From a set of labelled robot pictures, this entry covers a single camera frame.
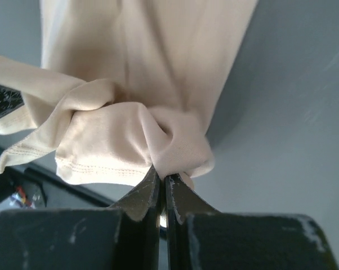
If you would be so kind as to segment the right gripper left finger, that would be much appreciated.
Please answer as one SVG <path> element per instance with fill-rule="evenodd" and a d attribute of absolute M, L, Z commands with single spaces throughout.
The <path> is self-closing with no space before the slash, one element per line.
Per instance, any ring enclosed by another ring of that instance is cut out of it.
<path fill-rule="evenodd" d="M 161 181 L 154 168 L 107 208 L 0 212 L 0 269 L 157 269 Z"/>

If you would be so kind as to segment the beige t-shirt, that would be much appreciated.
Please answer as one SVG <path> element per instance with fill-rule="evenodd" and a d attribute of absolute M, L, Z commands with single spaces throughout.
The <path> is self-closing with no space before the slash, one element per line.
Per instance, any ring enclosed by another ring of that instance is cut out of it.
<path fill-rule="evenodd" d="M 0 174 L 51 152 L 73 185 L 210 172 L 206 133 L 256 5 L 41 1 L 41 66 L 0 56 L 0 87 L 24 102 L 0 134 L 30 130 Z"/>

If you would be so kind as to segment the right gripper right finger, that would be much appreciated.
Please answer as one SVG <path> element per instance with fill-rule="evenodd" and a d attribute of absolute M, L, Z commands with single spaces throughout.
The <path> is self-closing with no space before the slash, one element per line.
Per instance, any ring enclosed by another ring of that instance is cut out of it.
<path fill-rule="evenodd" d="M 338 269 L 306 215 L 222 213 L 177 174 L 164 188 L 170 269 Z"/>

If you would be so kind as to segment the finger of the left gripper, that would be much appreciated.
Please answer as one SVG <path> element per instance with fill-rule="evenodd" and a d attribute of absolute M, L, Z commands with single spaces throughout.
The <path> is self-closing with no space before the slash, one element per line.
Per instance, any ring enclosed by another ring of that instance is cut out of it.
<path fill-rule="evenodd" d="M 24 105 L 21 93 L 0 85 L 0 119 Z"/>

